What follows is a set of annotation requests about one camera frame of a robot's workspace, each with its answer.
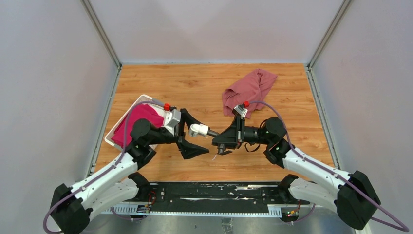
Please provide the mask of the white pipe elbow fitting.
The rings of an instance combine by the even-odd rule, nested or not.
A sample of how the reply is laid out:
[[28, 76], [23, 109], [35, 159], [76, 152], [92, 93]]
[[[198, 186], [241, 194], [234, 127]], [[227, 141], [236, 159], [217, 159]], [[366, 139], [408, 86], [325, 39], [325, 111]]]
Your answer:
[[204, 124], [192, 124], [188, 129], [188, 133], [191, 137], [196, 137], [197, 135], [201, 135], [206, 137], [208, 135], [209, 127]]

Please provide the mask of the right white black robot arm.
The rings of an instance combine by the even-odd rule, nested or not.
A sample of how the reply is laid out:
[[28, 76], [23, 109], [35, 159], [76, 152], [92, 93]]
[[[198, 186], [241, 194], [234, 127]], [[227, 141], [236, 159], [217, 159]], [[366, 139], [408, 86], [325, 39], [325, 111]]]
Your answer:
[[212, 145], [217, 146], [220, 155], [238, 149], [243, 143], [265, 145], [264, 155], [271, 163], [297, 172], [310, 179], [306, 182], [296, 175], [286, 176], [278, 197], [283, 203], [305, 200], [321, 205], [333, 212], [348, 226], [362, 230], [373, 218], [381, 204], [369, 178], [361, 171], [349, 173], [328, 166], [290, 145], [284, 136], [287, 130], [278, 117], [263, 121], [262, 126], [246, 126], [244, 119], [234, 117], [223, 132], [212, 130]]

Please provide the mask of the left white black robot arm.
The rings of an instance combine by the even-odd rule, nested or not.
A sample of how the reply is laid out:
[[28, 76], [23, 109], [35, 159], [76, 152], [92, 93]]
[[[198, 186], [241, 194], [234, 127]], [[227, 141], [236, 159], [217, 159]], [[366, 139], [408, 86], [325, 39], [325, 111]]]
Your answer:
[[186, 109], [165, 109], [172, 116], [161, 127], [146, 118], [130, 122], [132, 112], [129, 112], [123, 120], [123, 133], [129, 134], [131, 139], [127, 141], [127, 136], [124, 136], [121, 153], [92, 176], [71, 186], [62, 183], [55, 188], [50, 210], [43, 221], [46, 233], [52, 233], [47, 228], [49, 217], [60, 228], [60, 234], [79, 234], [102, 211], [117, 203], [132, 198], [146, 200], [148, 183], [138, 170], [155, 156], [156, 151], [151, 147], [154, 144], [176, 143], [184, 159], [209, 153], [208, 149], [186, 141], [184, 127], [188, 127], [192, 137], [215, 137], [218, 133], [193, 118]]

